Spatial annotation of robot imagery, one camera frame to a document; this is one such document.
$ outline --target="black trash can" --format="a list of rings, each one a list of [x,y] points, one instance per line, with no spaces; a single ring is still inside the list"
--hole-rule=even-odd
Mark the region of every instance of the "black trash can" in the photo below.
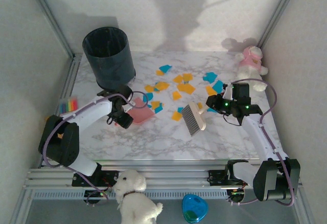
[[[136,75],[127,35],[118,28],[93,30],[84,38],[83,50],[104,90],[116,90]]]

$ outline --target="brush handle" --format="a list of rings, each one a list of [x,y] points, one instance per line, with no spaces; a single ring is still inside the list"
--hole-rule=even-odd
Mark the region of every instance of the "brush handle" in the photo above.
[[[199,111],[199,114],[202,114],[202,113],[204,113],[207,109],[208,109],[209,107],[208,107],[208,105],[206,104],[206,105],[204,105],[204,107],[203,108],[201,108],[200,109],[200,111]]]

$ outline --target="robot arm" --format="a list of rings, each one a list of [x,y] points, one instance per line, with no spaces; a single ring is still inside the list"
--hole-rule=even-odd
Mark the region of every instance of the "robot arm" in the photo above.
[[[114,93],[123,95],[128,101],[132,98],[132,91],[127,86],[120,87],[120,89]],[[109,92],[102,91],[98,93],[90,103],[77,111],[66,113],[61,117],[52,115],[45,124],[41,142],[39,144],[39,152],[42,154],[43,146],[55,126],[61,121],[71,117],[59,127],[57,133],[50,139],[46,156],[63,166],[82,173],[87,177],[98,175],[101,171],[100,164],[90,160],[80,152],[79,138],[81,132],[106,115],[108,116],[107,123],[109,121],[110,123],[115,121],[121,127],[126,129],[133,122],[133,118],[127,114],[127,111],[132,107],[120,96],[104,99],[104,97],[109,95]]]
[[[275,150],[272,149],[261,129],[265,125],[260,124],[263,113],[258,105],[251,104],[248,84],[224,85],[224,89],[223,94],[208,97],[206,104],[218,113],[233,115],[238,120],[239,125],[250,136],[261,162],[257,168],[244,160],[231,161],[228,164],[230,176],[253,186],[254,193],[260,201],[289,199],[290,190],[276,152],[279,152],[287,166],[294,193],[297,191],[300,172],[298,161],[289,159],[279,146],[276,146]],[[269,132],[267,134],[269,138],[273,138]]]

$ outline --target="plush dog ear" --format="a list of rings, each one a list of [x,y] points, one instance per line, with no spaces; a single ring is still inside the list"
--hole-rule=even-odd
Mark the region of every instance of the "plush dog ear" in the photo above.
[[[145,177],[139,174],[135,179],[134,189],[136,191],[145,191],[146,188],[147,188],[147,183],[145,181]]]

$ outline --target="white wall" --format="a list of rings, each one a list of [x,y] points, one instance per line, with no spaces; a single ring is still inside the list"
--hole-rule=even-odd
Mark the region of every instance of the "white wall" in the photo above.
[[[279,0],[47,0],[76,53],[87,33],[119,26],[134,51],[242,51]]]
[[[274,118],[285,151],[297,158],[317,223],[327,221],[327,0],[291,0],[264,47],[277,90]]]
[[[0,2],[0,223],[8,224],[68,56],[34,0]]]

